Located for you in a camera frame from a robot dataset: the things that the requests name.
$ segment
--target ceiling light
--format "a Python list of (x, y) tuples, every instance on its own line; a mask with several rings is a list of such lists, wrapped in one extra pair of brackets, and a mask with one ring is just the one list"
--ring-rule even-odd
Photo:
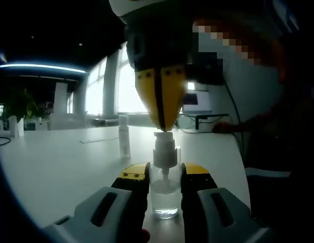
[(78, 70), (78, 69), (73, 69), (73, 68), (57, 67), (57, 66), (49, 66), (49, 65), (39, 65), (39, 64), (5, 64), (5, 65), (0, 65), (0, 68), (3, 68), (3, 67), (43, 67), (43, 68), (61, 69), (61, 70), (66, 70), (66, 71), (71, 71), (71, 72), (86, 73), (83, 70)]

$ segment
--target pump nozzle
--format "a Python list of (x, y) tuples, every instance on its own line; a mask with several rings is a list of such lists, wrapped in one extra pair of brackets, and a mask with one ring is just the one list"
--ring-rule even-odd
[(177, 165), (177, 151), (173, 133), (156, 132), (155, 149), (153, 150), (153, 164), (162, 169), (163, 179), (168, 180), (169, 168)]

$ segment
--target potted plant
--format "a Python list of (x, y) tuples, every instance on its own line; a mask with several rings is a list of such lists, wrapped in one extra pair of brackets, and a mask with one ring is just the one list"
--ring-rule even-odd
[(5, 98), (2, 118), (9, 120), (12, 137), (24, 135), (24, 118), (32, 117), (35, 110), (37, 106), (25, 88), (10, 88)]
[(43, 107), (38, 107), (35, 109), (34, 113), (32, 114), (35, 117), (37, 117), (37, 120), (39, 122), (42, 121), (42, 119), (46, 116), (46, 110)]

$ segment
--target desk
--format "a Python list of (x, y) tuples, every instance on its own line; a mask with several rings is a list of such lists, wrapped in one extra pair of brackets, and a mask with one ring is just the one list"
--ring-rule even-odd
[(209, 112), (189, 112), (189, 113), (183, 113), (182, 116), (186, 117), (192, 117), (195, 119), (195, 129), (199, 129), (200, 125), (200, 119), (208, 119), (209, 117), (223, 117), (223, 116), (229, 116), (229, 114), (213, 114)]
[[(129, 164), (152, 161), (155, 128), (130, 126), (131, 159), (120, 159), (119, 141), (81, 144), (118, 136), (118, 127), (59, 131), (26, 131), (0, 147), (4, 173), (22, 207), (39, 227), (65, 215), (76, 205), (110, 186)], [(185, 134), (174, 130), (182, 162), (209, 170), (219, 187), (227, 188), (250, 207), (247, 179), (235, 138), (225, 134)], [(183, 220), (151, 216), (150, 196), (143, 227), (150, 242), (184, 242)]]

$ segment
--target white pillar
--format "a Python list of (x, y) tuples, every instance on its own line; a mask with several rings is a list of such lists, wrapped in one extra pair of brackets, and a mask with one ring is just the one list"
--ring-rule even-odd
[(67, 113), (67, 85), (56, 83), (54, 113)]

